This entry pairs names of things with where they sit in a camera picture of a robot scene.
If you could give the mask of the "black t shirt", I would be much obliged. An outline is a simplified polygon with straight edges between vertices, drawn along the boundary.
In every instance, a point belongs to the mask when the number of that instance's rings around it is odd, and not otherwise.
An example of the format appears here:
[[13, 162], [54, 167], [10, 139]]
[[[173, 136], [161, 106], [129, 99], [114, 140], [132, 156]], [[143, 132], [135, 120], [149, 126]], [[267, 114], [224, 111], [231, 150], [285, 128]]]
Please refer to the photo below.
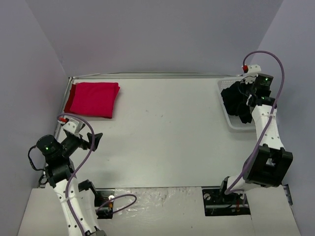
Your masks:
[[238, 117], [244, 124], [252, 121], [250, 108], [246, 104], [249, 97], [247, 88], [248, 86], [244, 82], [236, 81], [220, 93], [226, 112], [230, 116]]

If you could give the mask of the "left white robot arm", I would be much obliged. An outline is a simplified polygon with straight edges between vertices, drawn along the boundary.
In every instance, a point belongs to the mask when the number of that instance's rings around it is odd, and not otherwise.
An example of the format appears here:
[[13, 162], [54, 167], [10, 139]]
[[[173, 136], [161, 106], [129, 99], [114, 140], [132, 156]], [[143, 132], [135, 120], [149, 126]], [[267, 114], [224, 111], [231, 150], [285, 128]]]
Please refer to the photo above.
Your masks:
[[82, 135], [66, 132], [66, 138], [59, 143], [53, 135], [45, 135], [31, 147], [39, 149], [45, 157], [43, 175], [59, 198], [70, 236], [105, 235], [95, 212], [99, 193], [91, 181], [78, 182], [76, 168], [70, 159], [78, 148], [95, 151], [103, 134], [88, 133], [87, 136], [85, 141]]

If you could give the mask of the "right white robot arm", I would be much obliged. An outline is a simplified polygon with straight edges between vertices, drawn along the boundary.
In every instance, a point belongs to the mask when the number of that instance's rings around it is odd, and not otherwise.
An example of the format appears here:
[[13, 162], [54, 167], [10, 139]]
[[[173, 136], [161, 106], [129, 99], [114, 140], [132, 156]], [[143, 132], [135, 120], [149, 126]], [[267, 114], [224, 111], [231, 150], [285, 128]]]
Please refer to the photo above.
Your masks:
[[241, 173], [226, 177], [218, 191], [219, 199], [229, 203], [236, 193], [258, 187], [278, 187], [293, 161], [285, 149], [277, 125], [277, 98], [271, 97], [273, 76], [258, 73], [235, 81], [220, 92], [225, 113], [244, 124], [253, 123], [257, 143], [243, 164]]

